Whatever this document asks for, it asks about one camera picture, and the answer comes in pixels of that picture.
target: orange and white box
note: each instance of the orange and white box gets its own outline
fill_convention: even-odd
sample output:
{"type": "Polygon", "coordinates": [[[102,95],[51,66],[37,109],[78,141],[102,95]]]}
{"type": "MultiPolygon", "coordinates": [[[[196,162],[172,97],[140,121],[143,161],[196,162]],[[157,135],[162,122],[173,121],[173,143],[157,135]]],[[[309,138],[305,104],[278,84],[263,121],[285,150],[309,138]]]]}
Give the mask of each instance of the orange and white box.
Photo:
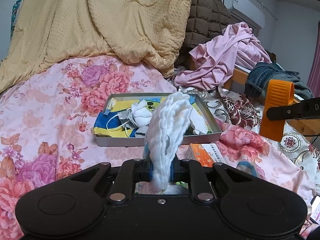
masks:
{"type": "Polygon", "coordinates": [[[226,163],[215,143],[191,143],[186,158],[196,160],[204,167],[212,167],[215,162],[226,163]]]}

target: white air conditioner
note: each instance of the white air conditioner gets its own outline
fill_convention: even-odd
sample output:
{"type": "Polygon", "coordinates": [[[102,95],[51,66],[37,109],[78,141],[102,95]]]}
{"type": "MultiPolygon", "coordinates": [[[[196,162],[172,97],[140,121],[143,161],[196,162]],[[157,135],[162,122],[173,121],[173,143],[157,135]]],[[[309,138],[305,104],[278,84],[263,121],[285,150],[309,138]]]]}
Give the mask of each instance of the white air conditioner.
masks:
{"type": "Polygon", "coordinates": [[[257,29],[264,27],[263,13],[249,0],[223,0],[224,5],[236,18],[247,22],[257,29]]]}

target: shallow tray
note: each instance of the shallow tray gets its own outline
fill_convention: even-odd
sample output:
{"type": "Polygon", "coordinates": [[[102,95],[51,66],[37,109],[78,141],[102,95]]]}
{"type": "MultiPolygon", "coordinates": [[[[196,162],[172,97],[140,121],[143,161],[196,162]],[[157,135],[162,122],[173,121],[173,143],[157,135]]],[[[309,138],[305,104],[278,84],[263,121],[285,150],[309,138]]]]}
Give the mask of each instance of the shallow tray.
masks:
{"type": "MultiPolygon", "coordinates": [[[[155,97],[167,97],[172,93],[128,93],[128,94],[113,94],[110,95],[106,101],[103,112],[106,110],[108,102],[111,98],[115,98],[117,101],[127,101],[127,100],[137,100],[137,99],[149,99],[155,97]]],[[[210,110],[207,108],[205,103],[197,94],[186,93],[190,97],[195,99],[195,103],[198,106],[199,110],[202,113],[202,116],[205,118],[207,124],[212,133],[210,134],[200,134],[200,135],[185,135],[183,137],[182,144],[190,143],[211,143],[219,141],[221,135],[221,129],[215,121],[210,110]]],[[[110,137],[95,135],[98,146],[101,147],[131,147],[131,146],[144,146],[144,138],[120,138],[120,137],[110,137]]]]}

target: curtain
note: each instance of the curtain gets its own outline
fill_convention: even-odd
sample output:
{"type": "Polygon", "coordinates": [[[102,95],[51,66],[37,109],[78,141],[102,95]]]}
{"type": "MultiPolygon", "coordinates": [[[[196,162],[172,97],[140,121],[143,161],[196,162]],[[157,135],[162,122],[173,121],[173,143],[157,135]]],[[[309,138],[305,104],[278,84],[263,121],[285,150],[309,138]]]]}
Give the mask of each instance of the curtain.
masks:
{"type": "Polygon", "coordinates": [[[315,97],[320,97],[320,22],[318,22],[318,39],[315,57],[307,86],[311,89],[315,97]]]}

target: floral bed sheet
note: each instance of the floral bed sheet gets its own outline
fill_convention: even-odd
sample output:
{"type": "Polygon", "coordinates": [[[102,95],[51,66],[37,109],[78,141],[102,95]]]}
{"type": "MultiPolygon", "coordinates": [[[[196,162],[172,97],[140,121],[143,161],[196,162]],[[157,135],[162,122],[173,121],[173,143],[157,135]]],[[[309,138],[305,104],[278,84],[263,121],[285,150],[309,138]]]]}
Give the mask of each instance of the floral bed sheet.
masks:
{"type": "MultiPolygon", "coordinates": [[[[109,56],[68,59],[9,89],[0,98],[0,239],[23,235],[14,208],[26,192],[103,161],[120,166],[142,157],[143,147],[96,145],[91,128],[110,94],[175,91],[151,66],[109,56]]],[[[223,122],[217,146],[227,164],[248,161],[261,178],[311,200],[305,171],[255,132],[223,122]]],[[[187,148],[180,146],[179,158],[187,148]]]]}

